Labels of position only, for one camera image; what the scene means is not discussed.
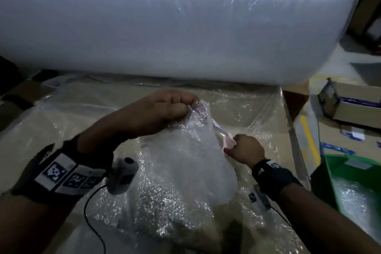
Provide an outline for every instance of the hand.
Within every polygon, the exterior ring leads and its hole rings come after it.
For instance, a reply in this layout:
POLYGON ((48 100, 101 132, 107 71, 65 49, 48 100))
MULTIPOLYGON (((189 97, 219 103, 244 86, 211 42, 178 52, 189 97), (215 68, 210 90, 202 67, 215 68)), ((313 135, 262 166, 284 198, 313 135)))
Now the hand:
POLYGON ((196 95, 177 89, 154 92, 103 117, 82 132, 77 150, 83 153, 114 151, 128 139, 158 133, 169 122, 184 118, 188 105, 196 101, 196 95))
POLYGON ((236 145, 231 149, 225 148, 224 152, 237 162, 253 169, 259 161, 266 159, 264 149, 256 138, 239 134, 234 140, 237 142, 236 145))

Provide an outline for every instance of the cable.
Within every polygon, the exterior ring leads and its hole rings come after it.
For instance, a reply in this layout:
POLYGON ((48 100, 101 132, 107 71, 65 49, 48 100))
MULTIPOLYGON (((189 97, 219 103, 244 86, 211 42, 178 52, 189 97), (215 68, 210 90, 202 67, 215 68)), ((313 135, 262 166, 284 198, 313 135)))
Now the cable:
POLYGON ((98 232, 93 228, 93 226, 90 225, 90 222, 89 220, 87 219, 87 214, 86 214, 86 208, 87 208, 87 205, 88 203, 90 202, 91 198, 94 197, 95 194, 97 194, 99 192, 100 189, 103 189, 103 188, 106 188, 107 185, 104 184, 103 186, 99 187, 98 189, 96 189, 94 191, 94 193, 91 194, 91 196, 87 199, 86 203, 85 203, 85 207, 83 208, 83 216, 85 217, 85 221, 87 223, 87 225, 89 226, 89 228, 91 230, 93 230, 93 232, 95 233, 95 235, 98 236, 99 240, 102 242, 102 246, 103 246, 103 254, 106 254, 106 244, 104 243, 104 240, 102 239, 102 237, 98 234, 98 232))
POLYGON ((277 209, 275 209, 273 206, 271 206, 271 209, 273 209, 275 212, 277 212, 277 213, 279 214, 279 216, 282 217, 283 220, 288 224, 288 226, 290 226, 290 227, 292 228, 291 224, 286 220, 286 218, 284 218, 284 217, 281 215, 281 213, 278 212, 277 209))

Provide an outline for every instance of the yellow floor line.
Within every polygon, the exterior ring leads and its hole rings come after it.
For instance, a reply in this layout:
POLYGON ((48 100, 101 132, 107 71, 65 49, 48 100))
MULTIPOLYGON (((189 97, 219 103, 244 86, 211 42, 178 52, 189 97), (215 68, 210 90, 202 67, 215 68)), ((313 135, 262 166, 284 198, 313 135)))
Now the yellow floor line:
POLYGON ((312 152, 312 156, 314 157, 316 164, 320 165, 320 154, 315 146, 314 140, 311 135, 311 131, 308 127, 307 118, 305 116, 300 116, 300 121, 302 122, 304 133, 306 134, 307 141, 312 152))

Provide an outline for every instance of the wrist strap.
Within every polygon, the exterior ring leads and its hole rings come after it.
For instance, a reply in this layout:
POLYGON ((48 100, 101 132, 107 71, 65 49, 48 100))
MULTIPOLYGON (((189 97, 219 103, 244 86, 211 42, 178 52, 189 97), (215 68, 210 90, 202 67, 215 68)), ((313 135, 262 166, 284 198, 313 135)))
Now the wrist strap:
POLYGON ((76 136, 42 161, 54 145, 41 150, 26 166, 13 195, 50 205, 76 203, 111 170, 113 153, 87 155, 77 151, 76 136))
POLYGON ((272 160, 261 160, 251 173, 260 186, 261 192, 276 201, 283 187, 291 183, 302 184, 290 170, 281 167, 272 160))

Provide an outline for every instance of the concrete floor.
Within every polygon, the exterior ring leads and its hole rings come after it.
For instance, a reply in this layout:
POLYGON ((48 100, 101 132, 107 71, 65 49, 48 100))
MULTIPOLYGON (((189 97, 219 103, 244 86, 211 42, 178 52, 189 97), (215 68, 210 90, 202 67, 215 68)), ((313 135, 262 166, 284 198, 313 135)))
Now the concrete floor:
POLYGON ((335 81, 381 86, 381 56, 370 55, 350 36, 337 45, 323 68, 310 79, 310 99, 294 122, 300 149, 309 175, 320 164, 317 117, 322 116, 317 94, 327 78, 335 81))

